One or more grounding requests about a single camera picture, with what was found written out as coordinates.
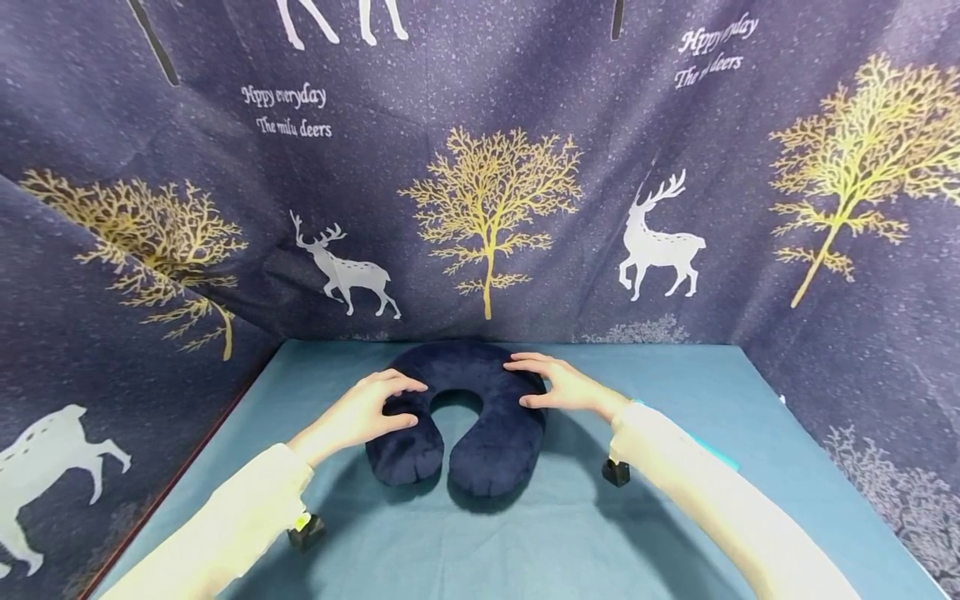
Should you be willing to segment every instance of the golden tree print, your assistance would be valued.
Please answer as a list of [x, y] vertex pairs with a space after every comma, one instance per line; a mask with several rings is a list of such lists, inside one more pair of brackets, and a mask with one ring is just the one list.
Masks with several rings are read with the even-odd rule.
[[774, 204], [791, 219], [774, 229], [824, 234], [819, 248], [786, 247], [777, 260], [808, 263], [796, 307], [821, 267], [853, 282], [853, 261], [833, 249], [848, 229], [898, 245], [909, 226], [885, 216], [880, 204], [904, 196], [960, 205], [960, 74], [936, 65], [898, 69], [884, 55], [860, 67], [853, 89], [840, 84], [821, 112], [771, 133], [782, 145], [773, 187], [795, 202]]
[[497, 273], [496, 258], [524, 249], [546, 250], [553, 243], [549, 233], [517, 228], [533, 225], [535, 216], [577, 211], [573, 201], [583, 192], [575, 176], [582, 153], [572, 138], [558, 148], [559, 141], [552, 135], [531, 142], [521, 130], [474, 138], [454, 129], [446, 140], [452, 157], [437, 153], [427, 167], [431, 177], [399, 192], [417, 203], [420, 237], [446, 244], [430, 253], [453, 260], [445, 274], [485, 264], [482, 278], [461, 281], [457, 290], [463, 295], [481, 292], [487, 320], [492, 318], [491, 289], [530, 280], [525, 274]]
[[[120, 303], [155, 310], [142, 323], [172, 326], [163, 338], [180, 340], [186, 351], [223, 337], [224, 360], [229, 360], [233, 314], [200, 290], [236, 285], [236, 277], [209, 275], [208, 270], [245, 249], [247, 242], [240, 239], [240, 227], [220, 216], [208, 193], [190, 181], [182, 193], [174, 183], [154, 190], [141, 180], [82, 187], [50, 171], [33, 170], [20, 185], [96, 236], [96, 248], [75, 258], [115, 266], [108, 289], [124, 296]], [[187, 333], [208, 316], [218, 317], [217, 328], [187, 341]]]

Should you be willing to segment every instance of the deer antlers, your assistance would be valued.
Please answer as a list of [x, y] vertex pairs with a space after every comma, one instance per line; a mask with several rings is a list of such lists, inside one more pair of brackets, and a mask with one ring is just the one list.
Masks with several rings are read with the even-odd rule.
[[[649, 207], [653, 208], [656, 203], [658, 203], [659, 201], [665, 198], [676, 198], [677, 196], [680, 196], [681, 194], [683, 194], [684, 190], [686, 190], [686, 187], [684, 187], [685, 180], [686, 180], [686, 169], [683, 169], [682, 172], [680, 173], [679, 179], [677, 179], [676, 175], [670, 176], [670, 187], [664, 190], [663, 186], [665, 182], [661, 182], [660, 189], [657, 190], [657, 193], [654, 194], [653, 192], [650, 192], [649, 194], [647, 194], [647, 199], [643, 201], [643, 204], [639, 204], [639, 205], [640, 206], [649, 205]], [[640, 189], [636, 191], [636, 196], [634, 196], [634, 204], [636, 204], [636, 201], [638, 201], [639, 199], [640, 199]]]
[[297, 245], [300, 246], [301, 248], [307, 248], [309, 246], [313, 246], [316, 244], [320, 244], [321, 246], [326, 246], [327, 244], [329, 244], [334, 240], [342, 240], [345, 237], [347, 237], [347, 235], [340, 230], [340, 226], [334, 223], [333, 226], [335, 227], [335, 229], [326, 228], [326, 232], [329, 233], [329, 235], [323, 235], [321, 233], [319, 240], [316, 237], [314, 237], [313, 244], [307, 244], [303, 242], [303, 234], [300, 233], [300, 225], [303, 224], [303, 220], [300, 218], [299, 215], [295, 215], [293, 210], [290, 211], [290, 218], [293, 219], [294, 227], [297, 228]]

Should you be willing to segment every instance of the hand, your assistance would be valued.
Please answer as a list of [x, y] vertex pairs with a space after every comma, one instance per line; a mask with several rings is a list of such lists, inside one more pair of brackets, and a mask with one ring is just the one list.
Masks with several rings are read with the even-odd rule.
[[339, 450], [416, 425], [413, 415], [384, 416], [383, 405], [390, 396], [424, 391], [426, 385], [396, 369], [375, 372], [347, 390], [287, 445], [315, 467]]
[[503, 366], [507, 371], [534, 372], [550, 382], [550, 391], [546, 394], [520, 399], [520, 404], [527, 408], [591, 410], [611, 422], [621, 408], [630, 404], [624, 395], [600, 385], [565, 360], [539, 352], [518, 352], [510, 358], [513, 362]]

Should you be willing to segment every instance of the blue table surface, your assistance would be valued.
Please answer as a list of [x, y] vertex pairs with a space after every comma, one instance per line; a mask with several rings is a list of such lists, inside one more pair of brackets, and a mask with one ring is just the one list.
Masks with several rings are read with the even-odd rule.
[[[357, 379], [410, 346], [287, 342], [98, 593], [257, 453], [290, 439]], [[864, 600], [944, 597], [739, 348], [502, 346], [563, 358], [736, 461]], [[452, 395], [435, 406], [434, 419], [449, 456], [476, 413], [466, 396]], [[303, 495], [328, 528], [321, 544], [300, 554], [281, 536], [220, 597], [755, 598], [719, 548], [636, 471], [620, 489], [602, 479], [610, 438], [594, 415], [551, 412], [529, 484], [493, 500], [449, 487], [445, 461], [439, 478], [387, 488], [373, 478], [363, 447], [345, 450], [318, 468]]]

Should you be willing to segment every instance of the u-shaped neck pillow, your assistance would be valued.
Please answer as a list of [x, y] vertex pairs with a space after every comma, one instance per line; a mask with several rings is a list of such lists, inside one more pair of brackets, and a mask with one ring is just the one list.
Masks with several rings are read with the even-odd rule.
[[441, 393], [465, 390], [480, 396], [480, 418], [450, 451], [449, 479], [472, 495], [510, 492], [531, 475], [546, 427], [546, 410], [520, 406], [521, 396], [543, 394], [543, 380], [531, 372], [510, 372], [510, 352], [482, 342], [435, 342], [411, 348], [391, 364], [428, 386], [426, 392], [390, 397], [384, 415], [410, 413], [418, 423], [367, 443], [373, 474], [388, 486], [416, 483], [437, 472], [444, 438], [430, 417], [430, 402]]

